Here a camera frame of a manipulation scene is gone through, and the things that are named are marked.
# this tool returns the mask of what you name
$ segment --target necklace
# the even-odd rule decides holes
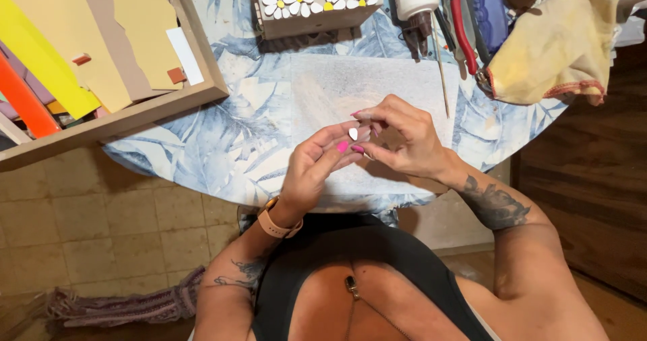
[[[362,301],[364,301],[366,304],[368,304],[368,306],[369,306],[370,308],[372,308],[375,312],[377,312],[377,314],[379,314],[380,316],[382,316],[382,318],[383,318],[383,319],[385,319],[387,322],[389,322],[389,323],[391,324],[391,326],[393,326],[393,328],[395,328],[395,329],[397,329],[398,331],[400,331],[400,333],[401,333],[401,334],[403,334],[403,335],[404,335],[404,337],[407,337],[407,340],[409,340],[409,341],[413,341],[413,340],[411,339],[411,337],[409,337],[409,335],[407,335],[403,330],[401,330],[398,326],[396,326],[396,325],[395,325],[395,323],[393,323],[393,322],[392,322],[392,321],[391,321],[387,316],[384,316],[384,313],[382,313],[382,312],[378,311],[378,310],[377,310],[377,308],[375,308],[372,304],[368,303],[368,301],[367,301],[367,300],[365,300],[365,299],[364,299],[364,298],[359,294],[359,291],[357,290],[357,283],[355,282],[355,277],[353,277],[353,276],[347,276],[347,277],[346,277],[346,280],[345,280],[345,283],[346,283],[346,289],[348,289],[348,291],[349,291],[350,293],[352,293],[351,314],[348,316],[348,327],[346,328],[346,339],[345,339],[345,341],[348,341],[348,336],[349,336],[349,334],[351,333],[352,313],[353,313],[353,311],[355,311],[355,302],[357,302],[357,301],[359,301],[359,300],[362,300]]]

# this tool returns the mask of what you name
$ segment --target blue leaf pattern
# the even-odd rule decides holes
[[[106,139],[103,150],[135,172],[242,205],[261,206],[281,188],[292,151],[290,54],[411,57],[392,21],[393,0],[385,0],[359,28],[270,41],[255,31],[251,0],[193,2],[230,96]],[[452,61],[444,50],[441,58]],[[452,149],[482,171],[536,137],[568,105],[558,99],[510,105],[492,101],[474,85],[471,77],[461,83]],[[331,193],[316,211],[378,213],[431,200],[432,195]]]

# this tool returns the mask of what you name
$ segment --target woman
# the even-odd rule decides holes
[[[360,124],[346,122],[297,146],[279,199],[208,267],[195,341],[607,340],[537,205],[442,147],[431,115],[396,96],[353,116],[375,134],[397,129],[406,143],[349,148],[348,130]],[[363,153],[463,197],[494,232],[494,294],[372,216],[306,215],[330,173]]]

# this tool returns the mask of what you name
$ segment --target pliers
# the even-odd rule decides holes
[[[476,56],[474,56],[474,50],[470,46],[467,36],[465,35],[465,28],[463,27],[463,14],[461,13],[461,0],[450,0],[450,7],[452,10],[452,21],[454,23],[454,32],[456,33],[456,40],[458,40],[458,45],[463,50],[465,54],[465,65],[467,65],[467,71],[471,75],[476,74],[478,65],[476,64]]]

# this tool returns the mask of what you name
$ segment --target forearm tattoo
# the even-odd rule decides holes
[[[483,191],[479,189],[476,179],[468,175],[460,194],[479,221],[489,229],[503,229],[526,223],[525,216],[530,212],[530,207],[524,207],[509,193],[495,187],[495,184],[488,184]]]
[[[214,279],[215,284],[237,285],[247,288],[250,292],[254,293],[258,288],[258,279],[263,273],[268,257],[280,242],[281,239],[274,241],[268,248],[263,250],[261,255],[255,257],[251,262],[234,261],[231,259],[232,264],[238,267],[238,271],[240,272],[239,276],[219,276]]]

